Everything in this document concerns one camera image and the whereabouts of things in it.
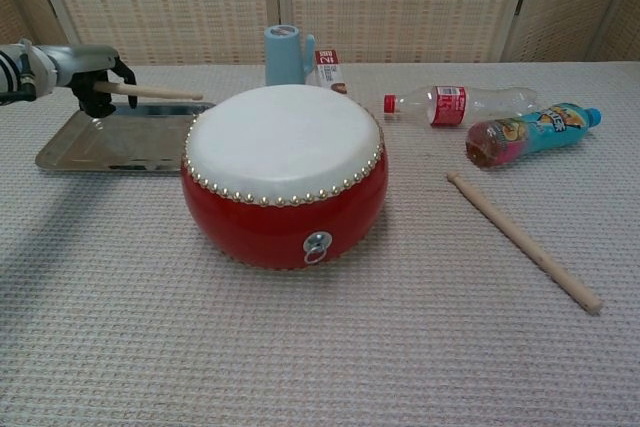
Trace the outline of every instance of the red label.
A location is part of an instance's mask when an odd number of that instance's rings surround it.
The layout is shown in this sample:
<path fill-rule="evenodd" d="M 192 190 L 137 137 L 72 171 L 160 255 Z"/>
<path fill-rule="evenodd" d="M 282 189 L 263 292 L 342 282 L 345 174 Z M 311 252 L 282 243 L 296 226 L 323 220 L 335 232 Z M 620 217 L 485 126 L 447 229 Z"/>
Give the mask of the red label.
<path fill-rule="evenodd" d="M 466 106 L 464 87 L 437 87 L 436 115 L 432 125 L 458 125 L 462 122 Z"/>
<path fill-rule="evenodd" d="M 339 64 L 335 50 L 316 50 L 316 64 Z"/>

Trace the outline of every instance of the blue bottle cap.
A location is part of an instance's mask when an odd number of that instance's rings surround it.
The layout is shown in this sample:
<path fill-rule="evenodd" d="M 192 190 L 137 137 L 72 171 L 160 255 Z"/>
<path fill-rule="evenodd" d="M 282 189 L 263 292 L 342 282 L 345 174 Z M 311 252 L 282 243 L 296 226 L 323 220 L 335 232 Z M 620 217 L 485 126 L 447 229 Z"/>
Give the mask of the blue bottle cap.
<path fill-rule="evenodd" d="M 589 117 L 589 128 L 595 127 L 602 120 L 602 114 L 598 109 L 587 109 L 587 117 Z"/>

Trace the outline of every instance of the clear plastic bottle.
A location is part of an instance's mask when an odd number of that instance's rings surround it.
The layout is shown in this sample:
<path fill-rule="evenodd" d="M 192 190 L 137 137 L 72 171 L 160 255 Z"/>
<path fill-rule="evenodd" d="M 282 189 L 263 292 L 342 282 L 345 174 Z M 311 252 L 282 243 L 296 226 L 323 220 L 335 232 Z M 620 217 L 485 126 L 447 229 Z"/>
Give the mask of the clear plastic bottle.
<path fill-rule="evenodd" d="M 600 123 L 597 109 L 555 104 L 522 117 L 478 122 L 467 132 L 467 156 L 478 167 L 493 167 L 541 150 L 579 142 Z"/>
<path fill-rule="evenodd" d="M 406 94 L 385 95 L 384 112 L 417 115 L 430 125 L 458 125 L 535 112 L 539 109 L 536 97 L 535 91 L 523 87 L 422 87 Z"/>

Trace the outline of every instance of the drum tack border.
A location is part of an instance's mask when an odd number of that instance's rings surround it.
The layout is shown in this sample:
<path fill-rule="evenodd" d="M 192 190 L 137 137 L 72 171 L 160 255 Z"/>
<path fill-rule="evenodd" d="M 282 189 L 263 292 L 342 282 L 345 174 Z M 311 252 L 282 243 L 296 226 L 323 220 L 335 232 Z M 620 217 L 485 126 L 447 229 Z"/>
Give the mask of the drum tack border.
<path fill-rule="evenodd" d="M 186 139 L 184 141 L 184 149 L 182 154 L 182 162 L 189 176 L 197 182 L 202 188 L 209 190 L 211 193 L 216 194 L 222 198 L 233 200 L 234 202 L 242 202 L 245 204 L 254 204 L 257 203 L 261 207 L 268 207 L 270 205 L 274 205 L 276 207 L 285 207 L 285 206 L 297 206 L 301 204 L 310 204 L 315 201 L 325 200 L 329 197 L 335 197 L 340 195 L 345 190 L 350 189 L 352 186 L 359 183 L 365 177 L 368 177 L 371 171 L 375 168 L 376 164 L 382 157 L 382 154 L 385 149 L 384 143 L 384 132 L 380 123 L 371 115 L 370 112 L 366 111 L 367 114 L 373 119 L 378 127 L 378 145 L 376 145 L 376 149 L 373 152 L 371 158 L 367 161 L 367 164 L 360 168 L 360 171 L 354 172 L 354 174 L 349 179 L 344 179 L 342 181 L 342 185 L 333 185 L 330 188 L 321 188 L 317 191 L 317 194 L 306 192 L 301 194 L 300 196 L 294 195 L 291 198 L 283 198 L 277 197 L 276 199 L 269 199 L 267 197 L 260 197 L 257 199 L 254 197 L 253 193 L 247 192 L 231 192 L 229 189 L 224 187 L 223 185 L 218 184 L 217 182 L 212 181 L 212 179 L 204 178 L 199 172 L 197 172 L 196 168 L 192 165 L 191 159 L 187 153 L 187 147 L 189 144 L 189 139 L 191 138 L 191 132 L 200 117 L 200 114 L 194 114 L 191 125 L 189 126 L 189 131 L 187 132 Z"/>

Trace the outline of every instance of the blue cup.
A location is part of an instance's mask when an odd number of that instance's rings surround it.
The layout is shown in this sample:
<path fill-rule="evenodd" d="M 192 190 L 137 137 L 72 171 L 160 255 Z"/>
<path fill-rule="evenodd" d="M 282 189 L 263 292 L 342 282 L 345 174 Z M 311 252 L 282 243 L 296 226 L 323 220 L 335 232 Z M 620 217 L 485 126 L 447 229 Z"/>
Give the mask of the blue cup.
<path fill-rule="evenodd" d="M 265 75 L 267 85 L 305 84 L 313 70 L 316 39 L 307 35 L 303 53 L 300 31 L 293 25 L 272 25 L 264 31 Z"/>

